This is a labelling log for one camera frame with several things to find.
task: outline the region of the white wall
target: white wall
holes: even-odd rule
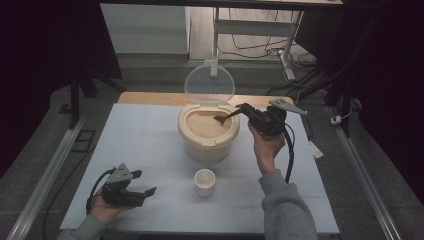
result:
[[[188,53],[188,7],[101,4],[101,8],[116,53]]]

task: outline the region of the clear plastic lid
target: clear plastic lid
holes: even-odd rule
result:
[[[205,63],[187,76],[184,91],[193,102],[226,103],[234,96],[234,79],[216,63]]]

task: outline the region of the rice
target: rice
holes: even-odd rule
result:
[[[214,119],[215,116],[225,116],[223,112],[193,112],[187,117],[187,126],[192,133],[203,138],[215,138],[223,135],[231,127],[231,118],[224,126]]]

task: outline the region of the gray floor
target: gray floor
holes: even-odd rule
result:
[[[183,92],[184,80],[187,74],[198,63],[184,61],[163,61],[165,64],[156,64],[140,68],[136,61],[121,59],[124,79],[120,83],[131,91],[163,91]],[[233,75],[236,81],[237,94],[264,95],[266,90],[283,84],[281,64],[250,63],[238,64],[222,63]],[[301,76],[305,70],[297,70]],[[96,81],[99,88],[98,96],[93,99],[93,107],[82,130],[94,130],[94,140],[91,146],[87,143],[76,143],[73,148],[81,150],[93,148],[100,137],[101,131],[113,103],[117,102],[119,93],[108,85]],[[276,95],[285,95],[287,90],[276,91]],[[324,153],[324,157],[317,160],[341,236],[322,237],[322,239],[386,239],[381,230],[378,219],[368,202],[364,191],[353,171],[351,163],[337,136],[336,129],[329,123],[329,115],[322,97],[324,92],[318,92],[299,102],[298,106],[309,112],[304,118],[308,136]],[[51,97],[51,107],[40,124],[32,139],[21,152],[15,163],[0,180],[0,239],[5,239],[20,212],[34,190],[39,178],[50,161],[61,138],[63,137],[70,120],[70,115],[59,113],[63,104],[69,104],[69,88],[56,91]],[[352,140],[356,144],[369,173],[378,190],[387,204],[403,239],[424,239],[424,208],[411,192],[396,168],[381,151],[378,145],[362,128],[357,119],[355,108],[351,115]],[[46,214],[48,203],[59,190],[66,176],[76,166],[86,153],[71,152],[54,184],[45,204],[28,233],[27,239],[42,239],[42,219]],[[67,181],[48,212],[46,232],[48,239],[54,239],[59,233],[60,223],[67,211],[67,207],[79,185],[88,164],[90,155],[82,161],[72,177]],[[106,234],[108,239],[138,239],[138,235]],[[157,239],[157,235],[144,235],[141,239]],[[161,239],[179,239],[177,236],[160,236]]]

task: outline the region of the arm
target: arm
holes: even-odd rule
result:
[[[299,195],[294,183],[287,184],[274,159],[285,145],[284,135],[262,136],[248,124],[254,138],[254,150],[262,177],[259,179],[265,198],[265,237],[267,240],[318,239],[315,223],[308,206]]]
[[[75,230],[64,229],[57,237],[58,240],[99,239],[107,225],[118,214],[134,208],[107,204],[101,192],[102,189],[98,190],[94,195],[90,213],[81,225]]]

